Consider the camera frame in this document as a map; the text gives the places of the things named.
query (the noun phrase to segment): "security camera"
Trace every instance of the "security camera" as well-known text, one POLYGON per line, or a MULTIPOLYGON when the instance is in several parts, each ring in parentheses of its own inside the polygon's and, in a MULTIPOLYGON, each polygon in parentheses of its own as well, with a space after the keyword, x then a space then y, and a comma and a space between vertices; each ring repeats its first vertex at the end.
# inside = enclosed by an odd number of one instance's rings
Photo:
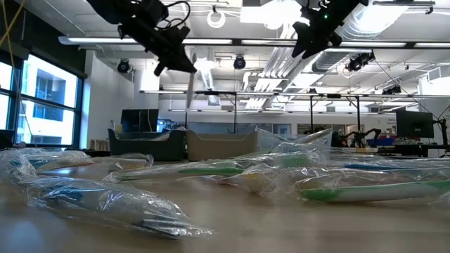
POLYGON ((236 56, 233 66, 235 70, 242 70, 245 67, 244 56, 236 56))
POLYGON ((128 74, 131 71, 129 66, 129 59, 121 59, 117 66, 117 71, 122 74, 128 74))

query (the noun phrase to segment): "monitor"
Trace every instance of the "monitor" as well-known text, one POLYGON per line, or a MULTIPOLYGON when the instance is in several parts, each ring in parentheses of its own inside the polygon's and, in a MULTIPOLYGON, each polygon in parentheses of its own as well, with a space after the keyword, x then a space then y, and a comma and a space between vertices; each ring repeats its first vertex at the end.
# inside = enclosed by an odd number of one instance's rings
POLYGON ((123 131, 156 131, 158 125, 158 109, 122 110, 123 131))
POLYGON ((0 149, 12 148, 14 130, 0 130, 0 149))
POLYGON ((433 115, 429 112, 395 111, 398 137, 434 138, 433 115))

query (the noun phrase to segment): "desk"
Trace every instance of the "desk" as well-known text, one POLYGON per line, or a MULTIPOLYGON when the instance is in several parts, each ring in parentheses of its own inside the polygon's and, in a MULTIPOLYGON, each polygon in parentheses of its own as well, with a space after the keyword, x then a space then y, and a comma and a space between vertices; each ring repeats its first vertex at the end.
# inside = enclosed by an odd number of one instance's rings
MULTIPOLYGON (((65 173, 89 175, 74 169, 59 172, 65 173)), ((103 176, 102 171, 94 175, 103 176)), ((62 219, 27 207, 21 193, 0 184, 0 252, 448 253, 450 249, 449 210, 407 208, 401 203, 374 207, 274 200, 202 179, 135 186, 173 200, 194 224, 218 233, 169 240, 62 219)))
POLYGON ((430 149, 446 149, 445 145, 394 145, 388 147, 379 147, 378 153, 392 154, 398 153, 402 155, 415 155, 418 157, 428 157, 428 150, 430 149))

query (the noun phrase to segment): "glass window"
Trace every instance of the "glass window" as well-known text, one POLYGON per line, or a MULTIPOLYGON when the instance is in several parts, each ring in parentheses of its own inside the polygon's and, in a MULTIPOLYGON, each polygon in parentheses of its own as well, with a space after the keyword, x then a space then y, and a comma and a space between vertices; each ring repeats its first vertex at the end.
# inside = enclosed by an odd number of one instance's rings
POLYGON ((5 63, 0 63, 0 88, 11 89, 11 77, 13 68, 5 63))
POLYGON ((290 124, 274 124, 274 134, 290 136, 290 124))
POLYGON ((6 129, 6 122, 8 121, 8 105, 9 97, 0 95, 0 129, 6 129))
MULTIPOLYGON (((77 94, 77 77, 30 55, 23 65, 22 93, 73 108, 77 94)), ((37 117, 45 117, 42 116, 42 108, 37 108, 36 114, 37 117)))
POLYGON ((20 106, 16 140, 36 144, 71 145, 73 127, 73 111, 24 100, 20 106))

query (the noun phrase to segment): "cable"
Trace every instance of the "cable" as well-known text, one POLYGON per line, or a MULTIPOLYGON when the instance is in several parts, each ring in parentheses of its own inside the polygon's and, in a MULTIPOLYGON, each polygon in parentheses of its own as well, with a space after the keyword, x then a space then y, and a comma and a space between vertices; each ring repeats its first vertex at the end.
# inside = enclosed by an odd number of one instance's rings
MULTIPOLYGON (((8 42, 9 56, 11 57, 11 65, 13 66, 13 70, 14 70, 14 68, 15 68, 14 56, 13 56, 13 50, 11 49, 11 38, 9 37, 9 30, 8 30, 9 28, 8 28, 8 21, 6 19, 6 7, 5 7, 5 4, 2 5, 2 9, 3 9, 3 17, 4 17, 5 28, 6 28, 6 33, 5 33, 4 37, 6 38, 6 40, 8 42)), ((15 20, 13 19, 13 22, 10 24, 9 27, 12 27, 14 22, 15 22, 15 20)), ((19 79, 18 79, 17 76, 13 77, 13 78, 14 78, 15 86, 16 86, 16 89, 17 89, 17 92, 18 92, 17 99, 20 102, 19 112, 20 112, 20 109, 22 109, 23 114, 25 116, 25 122, 27 123, 28 131, 30 131, 30 135, 31 135, 31 138, 32 138, 32 140, 34 142, 34 146, 37 148, 36 139, 34 138, 34 135, 31 132, 30 123, 28 122, 27 113, 25 112, 25 106, 23 105, 23 101, 22 101, 22 98, 21 98, 21 91, 19 90, 19 82, 18 82, 19 79)))
MULTIPOLYGON (((398 85, 399 87, 400 87, 400 89, 402 89, 402 91, 404 92, 404 93, 406 93, 406 95, 409 95, 408 94, 408 92, 406 92, 405 91, 405 89, 403 89, 400 85, 399 85, 399 83, 397 83, 397 81, 395 81, 395 79, 394 78, 392 78, 391 76, 390 76, 390 74, 389 73, 387 73, 386 72, 386 70, 383 68, 383 67, 381 67, 381 65, 380 65, 380 63, 378 63, 378 61, 377 60, 374 60, 376 63, 377 63, 377 65, 380 67, 380 69, 396 84, 396 85, 398 85)), ((430 112, 427 108, 425 108, 425 106, 423 106, 423 105, 421 105, 420 103, 419 103, 419 101, 417 101, 413 96, 411 97, 419 106, 421 106, 424 110, 426 110, 427 112, 429 112, 429 113, 431 113, 432 115, 433 115, 433 117, 435 117, 437 120, 439 120, 439 118, 438 117, 436 117, 436 115, 434 115, 432 112, 430 112)))
POLYGON ((167 25, 166 25, 166 27, 158 27, 158 26, 157 26, 156 28, 158 28, 159 30, 165 31, 165 30, 168 30, 169 28, 171 28, 171 27, 173 27, 173 26, 177 27, 177 26, 179 26, 179 25, 182 25, 182 24, 184 24, 184 23, 188 20, 189 16, 191 15, 191 5, 189 5, 189 3, 188 3, 187 1, 176 1, 176 2, 174 2, 174 3, 172 3, 172 4, 166 5, 166 7, 169 8, 169 7, 178 5, 178 4, 185 4, 185 5, 188 7, 186 17, 185 17, 184 19, 181 19, 181 18, 175 18, 175 19, 170 20, 170 21, 165 20, 165 21, 168 22, 167 25), (172 22, 175 21, 175 20, 180 20, 180 22, 179 22, 178 24, 176 24, 176 25, 173 25, 172 22))
POLYGON ((9 24, 9 26, 8 26, 7 22, 5 22, 6 32, 5 32, 5 34, 2 36, 2 38, 0 39, 0 46, 3 44, 5 38, 6 38, 7 36, 9 36, 9 32, 10 32, 11 29, 13 28, 13 25, 15 24, 15 21, 17 20, 17 17, 19 16, 19 14, 20 14, 21 10, 23 9, 23 6, 24 6, 24 5, 25 5, 25 0, 23 0, 22 3, 20 4, 19 9, 18 9, 17 12, 15 13, 14 18, 12 19, 11 24, 9 24))

